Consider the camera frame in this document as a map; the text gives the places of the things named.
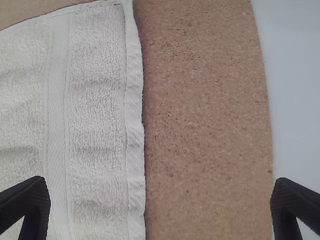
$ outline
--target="towel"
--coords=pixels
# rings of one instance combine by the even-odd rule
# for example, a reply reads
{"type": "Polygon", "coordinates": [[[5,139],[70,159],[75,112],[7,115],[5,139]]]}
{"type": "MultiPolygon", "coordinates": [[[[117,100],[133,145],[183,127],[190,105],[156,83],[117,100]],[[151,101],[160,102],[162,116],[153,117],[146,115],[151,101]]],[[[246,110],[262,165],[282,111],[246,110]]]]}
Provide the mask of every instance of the towel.
{"type": "Polygon", "coordinates": [[[142,89],[132,0],[0,31],[0,191],[45,178],[48,240],[145,239],[142,89]]]}

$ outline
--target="cork surface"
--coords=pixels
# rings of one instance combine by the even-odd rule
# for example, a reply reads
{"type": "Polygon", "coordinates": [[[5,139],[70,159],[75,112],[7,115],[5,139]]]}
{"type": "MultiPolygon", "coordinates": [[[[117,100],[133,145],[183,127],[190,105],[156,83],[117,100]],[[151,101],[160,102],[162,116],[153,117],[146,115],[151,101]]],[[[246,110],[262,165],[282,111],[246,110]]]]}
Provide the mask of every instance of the cork surface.
{"type": "MultiPolygon", "coordinates": [[[[82,0],[0,0],[0,29],[82,0]]],[[[272,140],[249,0],[134,0],[149,240],[269,240],[272,140]]]]}

